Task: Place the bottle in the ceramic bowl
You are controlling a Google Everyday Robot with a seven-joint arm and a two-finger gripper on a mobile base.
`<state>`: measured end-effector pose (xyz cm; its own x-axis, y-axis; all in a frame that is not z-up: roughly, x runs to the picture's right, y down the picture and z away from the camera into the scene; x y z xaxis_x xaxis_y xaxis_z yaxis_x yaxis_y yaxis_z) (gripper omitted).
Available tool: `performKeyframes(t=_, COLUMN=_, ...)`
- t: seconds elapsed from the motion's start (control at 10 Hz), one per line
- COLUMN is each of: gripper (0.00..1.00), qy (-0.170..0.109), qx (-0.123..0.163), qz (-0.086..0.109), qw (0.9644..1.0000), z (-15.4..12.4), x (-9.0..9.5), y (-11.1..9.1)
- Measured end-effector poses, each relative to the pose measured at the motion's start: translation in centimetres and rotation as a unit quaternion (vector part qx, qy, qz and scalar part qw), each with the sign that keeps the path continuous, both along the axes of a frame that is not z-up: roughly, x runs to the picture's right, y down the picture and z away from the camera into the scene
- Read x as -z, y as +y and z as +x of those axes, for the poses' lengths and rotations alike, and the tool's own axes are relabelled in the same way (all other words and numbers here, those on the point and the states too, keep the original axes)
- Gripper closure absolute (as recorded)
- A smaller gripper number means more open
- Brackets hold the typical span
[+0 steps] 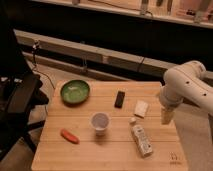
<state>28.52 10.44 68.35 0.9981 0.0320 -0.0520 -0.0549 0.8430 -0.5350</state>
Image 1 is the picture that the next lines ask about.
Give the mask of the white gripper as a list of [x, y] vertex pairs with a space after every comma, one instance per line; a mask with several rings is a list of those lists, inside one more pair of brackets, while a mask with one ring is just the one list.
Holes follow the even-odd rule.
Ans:
[[161, 123], [168, 125], [174, 115], [172, 108], [179, 106], [183, 102], [183, 97], [170, 87], [162, 87], [159, 93], [159, 101], [165, 107], [161, 110]]

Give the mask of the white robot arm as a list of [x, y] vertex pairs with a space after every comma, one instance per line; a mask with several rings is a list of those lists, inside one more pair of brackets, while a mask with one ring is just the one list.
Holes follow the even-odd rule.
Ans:
[[213, 87], [203, 81], [205, 66], [199, 61], [189, 61], [169, 68], [163, 76], [165, 85], [159, 92], [162, 105], [161, 123], [169, 124], [174, 109], [186, 98], [213, 116]]

